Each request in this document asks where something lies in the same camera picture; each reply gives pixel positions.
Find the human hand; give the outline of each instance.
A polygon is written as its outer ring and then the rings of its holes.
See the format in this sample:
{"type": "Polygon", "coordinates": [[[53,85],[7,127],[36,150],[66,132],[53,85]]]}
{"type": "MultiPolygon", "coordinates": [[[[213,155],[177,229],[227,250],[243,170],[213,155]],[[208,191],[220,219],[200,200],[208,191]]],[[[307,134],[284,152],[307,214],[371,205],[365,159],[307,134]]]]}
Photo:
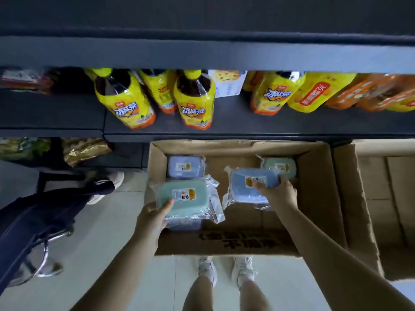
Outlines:
{"type": "Polygon", "coordinates": [[[286,177],[279,176],[279,179],[281,184],[274,189],[269,189],[265,184],[255,180],[252,183],[253,187],[267,198],[269,205],[274,211],[281,204],[298,208],[297,190],[286,177]]]}
{"type": "Polygon", "coordinates": [[[156,253],[158,237],[167,224],[164,218],[173,205],[173,198],[164,203],[160,209],[157,209],[156,203],[152,202],[144,205],[137,217],[137,224],[131,241],[145,246],[146,252],[151,256],[156,253]]]}

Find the metal shelf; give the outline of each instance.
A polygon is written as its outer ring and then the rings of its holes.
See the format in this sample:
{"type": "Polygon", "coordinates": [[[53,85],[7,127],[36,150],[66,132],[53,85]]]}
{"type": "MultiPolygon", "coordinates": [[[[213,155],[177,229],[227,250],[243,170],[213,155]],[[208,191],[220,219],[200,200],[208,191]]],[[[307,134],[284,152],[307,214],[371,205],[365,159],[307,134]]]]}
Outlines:
{"type": "Polygon", "coordinates": [[[104,136],[111,142],[151,142],[167,138],[341,141],[415,135],[415,111],[368,113],[321,106],[305,114],[285,105],[276,115],[263,116],[252,112],[248,100],[245,94],[216,99],[213,124],[204,131],[183,125],[179,113],[158,113],[155,124],[141,130],[130,130],[108,113],[104,136]]]}

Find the shelf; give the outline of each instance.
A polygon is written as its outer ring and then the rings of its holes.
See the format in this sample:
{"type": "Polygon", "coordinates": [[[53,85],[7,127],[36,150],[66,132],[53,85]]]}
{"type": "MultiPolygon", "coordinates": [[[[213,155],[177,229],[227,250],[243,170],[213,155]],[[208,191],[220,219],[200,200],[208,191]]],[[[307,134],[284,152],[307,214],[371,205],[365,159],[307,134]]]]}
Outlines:
{"type": "Polygon", "coordinates": [[[158,113],[155,124],[130,130],[108,113],[104,136],[111,142],[151,142],[166,138],[257,139],[341,141],[357,138],[415,136],[415,111],[368,113],[351,108],[335,110],[321,106],[304,114],[285,105],[274,116],[254,114],[246,95],[218,98],[212,126],[204,131],[183,125],[179,113],[158,113]]]}
{"type": "Polygon", "coordinates": [[[415,73],[413,0],[393,4],[5,0],[0,65],[415,73]]]}
{"type": "Polygon", "coordinates": [[[95,95],[0,91],[0,137],[102,137],[105,108],[95,95]]]}

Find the cardboard box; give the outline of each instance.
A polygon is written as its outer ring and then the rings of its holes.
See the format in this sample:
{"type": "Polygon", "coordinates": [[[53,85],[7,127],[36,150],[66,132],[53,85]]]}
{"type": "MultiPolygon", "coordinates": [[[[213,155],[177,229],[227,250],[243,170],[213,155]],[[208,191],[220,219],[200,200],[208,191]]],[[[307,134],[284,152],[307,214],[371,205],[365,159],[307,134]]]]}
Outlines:
{"type": "Polygon", "coordinates": [[[388,280],[415,278],[415,139],[333,150],[349,250],[388,280]]]}
{"type": "MultiPolygon", "coordinates": [[[[230,167],[260,167],[256,155],[294,157],[298,166],[299,209],[321,230],[345,247],[346,237],[340,212],[330,148],[322,142],[286,141],[156,141],[150,145],[149,183],[166,180],[169,155],[203,155],[206,173],[220,185],[222,199],[228,190],[230,167]]],[[[154,201],[148,188],[145,202],[154,201]]],[[[232,204],[220,224],[204,221],[199,231],[163,231],[156,255],[293,255],[299,256],[291,237],[274,212],[260,211],[251,204],[232,204]]]]}

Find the white floor tile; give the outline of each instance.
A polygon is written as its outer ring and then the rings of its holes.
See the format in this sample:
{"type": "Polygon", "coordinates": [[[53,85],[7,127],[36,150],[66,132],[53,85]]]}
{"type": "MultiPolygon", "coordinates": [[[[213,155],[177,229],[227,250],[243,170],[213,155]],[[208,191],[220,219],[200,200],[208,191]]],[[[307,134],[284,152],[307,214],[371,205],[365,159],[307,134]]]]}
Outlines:
{"type": "Polygon", "coordinates": [[[148,181],[147,172],[126,172],[124,182],[117,191],[145,192],[148,181]]]}

